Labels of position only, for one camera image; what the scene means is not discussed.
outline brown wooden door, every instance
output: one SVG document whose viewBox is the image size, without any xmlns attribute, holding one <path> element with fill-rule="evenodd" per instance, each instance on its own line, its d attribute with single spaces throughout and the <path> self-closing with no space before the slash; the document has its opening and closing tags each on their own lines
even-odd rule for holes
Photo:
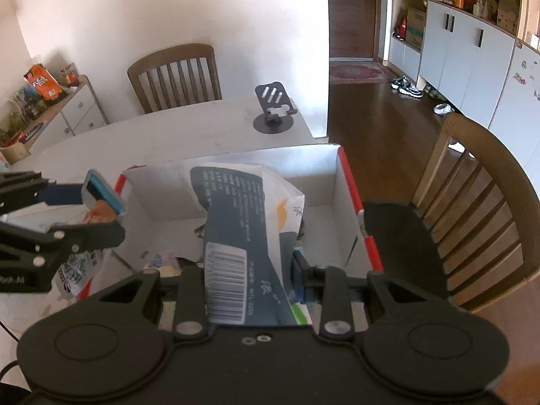
<svg viewBox="0 0 540 405">
<path fill-rule="evenodd" d="M 328 0 L 331 58 L 373 58 L 377 0 Z"/>
</svg>

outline orange snack bag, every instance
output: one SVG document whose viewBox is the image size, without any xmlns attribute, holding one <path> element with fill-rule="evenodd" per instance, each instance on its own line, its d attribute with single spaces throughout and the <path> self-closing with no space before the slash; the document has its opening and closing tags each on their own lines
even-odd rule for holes
<svg viewBox="0 0 540 405">
<path fill-rule="evenodd" d="M 62 93 L 62 88 L 56 79 L 40 63 L 32 65 L 24 78 L 45 100 L 56 100 Z"/>
</svg>

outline red rug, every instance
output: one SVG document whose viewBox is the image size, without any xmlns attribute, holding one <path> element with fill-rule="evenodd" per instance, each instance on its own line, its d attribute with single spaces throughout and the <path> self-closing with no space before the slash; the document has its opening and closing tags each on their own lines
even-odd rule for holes
<svg viewBox="0 0 540 405">
<path fill-rule="evenodd" d="M 330 85 L 338 83 L 387 83 L 396 74 L 379 62 L 330 61 Z"/>
</svg>

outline sneaker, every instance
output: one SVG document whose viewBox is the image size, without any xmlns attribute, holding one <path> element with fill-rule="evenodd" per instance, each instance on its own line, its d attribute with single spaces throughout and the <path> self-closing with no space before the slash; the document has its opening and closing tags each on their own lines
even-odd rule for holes
<svg viewBox="0 0 540 405">
<path fill-rule="evenodd" d="M 408 96 L 412 96 L 415 98 L 420 98 L 424 96 L 424 93 L 420 91 L 416 85 L 414 85 L 411 82 L 407 82 L 405 85 L 400 87 L 400 93 L 401 94 L 407 94 Z"/>
<path fill-rule="evenodd" d="M 433 108 L 433 112 L 438 115 L 445 115 L 448 113 L 453 113 L 454 109 L 448 104 L 439 104 Z"/>
<path fill-rule="evenodd" d="M 391 86 L 393 89 L 398 89 L 398 88 L 404 86 L 407 82 L 408 82 L 407 78 L 406 78 L 405 76 L 401 76 L 400 78 L 394 79 L 394 80 L 390 83 L 390 86 Z"/>
</svg>

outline cable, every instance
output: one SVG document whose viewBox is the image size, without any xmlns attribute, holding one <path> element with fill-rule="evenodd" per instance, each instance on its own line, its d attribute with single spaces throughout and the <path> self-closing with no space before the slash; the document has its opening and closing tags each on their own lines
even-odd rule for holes
<svg viewBox="0 0 540 405">
<path fill-rule="evenodd" d="M 19 365 L 18 361 L 12 361 L 10 362 L 7 366 L 5 366 L 1 371 L 0 371 L 0 382 L 2 381 L 2 378 L 5 376 L 5 374 L 11 370 L 12 368 L 14 368 L 15 366 Z"/>
<path fill-rule="evenodd" d="M 4 329 L 10 337 L 12 337 L 15 341 L 19 342 L 19 338 L 17 338 L 6 326 L 4 326 L 4 323 L 0 321 L 0 326 L 2 326 L 2 329 Z"/>
</svg>

